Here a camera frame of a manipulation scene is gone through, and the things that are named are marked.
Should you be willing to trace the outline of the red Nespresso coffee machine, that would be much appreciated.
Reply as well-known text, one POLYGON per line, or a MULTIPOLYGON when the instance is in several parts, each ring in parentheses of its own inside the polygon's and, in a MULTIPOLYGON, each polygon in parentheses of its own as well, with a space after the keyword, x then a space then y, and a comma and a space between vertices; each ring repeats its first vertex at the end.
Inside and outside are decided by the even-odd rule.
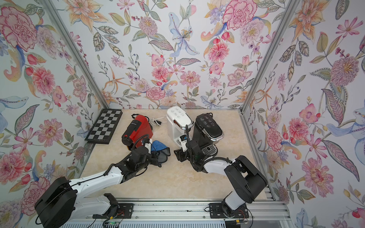
POLYGON ((139 147, 142 145, 140 137, 148 135, 149 138, 153 136, 153 127, 150 124, 150 119, 147 116, 140 114, 132 114, 132 122, 127 127, 122 135, 122 143, 127 146, 129 151, 135 145, 139 147))

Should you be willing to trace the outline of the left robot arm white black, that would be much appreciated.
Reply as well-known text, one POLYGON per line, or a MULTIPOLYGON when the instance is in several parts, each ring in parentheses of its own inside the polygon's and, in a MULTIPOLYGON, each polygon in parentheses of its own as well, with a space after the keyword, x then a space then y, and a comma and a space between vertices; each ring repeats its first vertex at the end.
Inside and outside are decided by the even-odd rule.
POLYGON ((96 215, 111 220, 123 214, 118 200, 111 193, 96 198, 90 195, 127 182, 149 165, 160 166, 159 156, 160 153, 152 151, 150 146, 140 146, 120 162, 110 164, 106 171, 79 179, 56 179, 35 203, 36 224, 60 228, 71 219, 96 215))

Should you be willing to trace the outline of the black coffee machine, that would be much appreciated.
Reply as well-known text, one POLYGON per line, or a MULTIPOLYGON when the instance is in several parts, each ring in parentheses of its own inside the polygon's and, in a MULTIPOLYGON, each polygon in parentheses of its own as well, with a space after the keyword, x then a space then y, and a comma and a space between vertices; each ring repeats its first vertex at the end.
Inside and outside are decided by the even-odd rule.
POLYGON ((204 155, 215 157, 216 144, 224 138, 223 130, 213 118, 213 113, 203 113, 196 117, 193 140, 198 143, 204 155))

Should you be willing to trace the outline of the blue microfibre cloth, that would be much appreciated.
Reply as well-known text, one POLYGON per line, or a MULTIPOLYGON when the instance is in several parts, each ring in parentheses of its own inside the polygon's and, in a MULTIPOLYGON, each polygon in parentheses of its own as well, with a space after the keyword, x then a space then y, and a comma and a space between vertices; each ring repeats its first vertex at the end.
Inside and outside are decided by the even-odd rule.
POLYGON ((154 162, 157 164, 165 163, 171 156, 170 148, 158 140, 153 141, 151 145, 151 155, 154 162))

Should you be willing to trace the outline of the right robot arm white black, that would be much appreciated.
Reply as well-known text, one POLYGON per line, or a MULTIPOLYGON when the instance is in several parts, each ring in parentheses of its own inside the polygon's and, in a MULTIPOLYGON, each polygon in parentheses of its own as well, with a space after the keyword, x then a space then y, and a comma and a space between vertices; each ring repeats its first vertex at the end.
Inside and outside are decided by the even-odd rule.
POLYGON ((236 159, 218 157, 218 148, 214 143, 199 143, 188 135, 178 138, 181 149, 174 153, 180 162, 189 161, 198 173, 215 173, 226 176, 233 187, 221 203, 211 205, 211 218, 235 216, 248 217, 244 211, 268 185, 267 179, 245 156, 236 159))

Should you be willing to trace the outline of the white coffee machine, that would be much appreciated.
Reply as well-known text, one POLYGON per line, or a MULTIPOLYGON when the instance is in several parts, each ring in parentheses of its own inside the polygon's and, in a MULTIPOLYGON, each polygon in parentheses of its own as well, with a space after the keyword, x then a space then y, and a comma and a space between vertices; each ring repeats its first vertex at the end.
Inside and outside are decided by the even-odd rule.
POLYGON ((167 110, 166 118, 169 137, 178 147, 182 148, 180 138, 186 135, 186 128, 188 132, 190 131, 194 126, 194 121, 178 106, 170 107, 167 110))

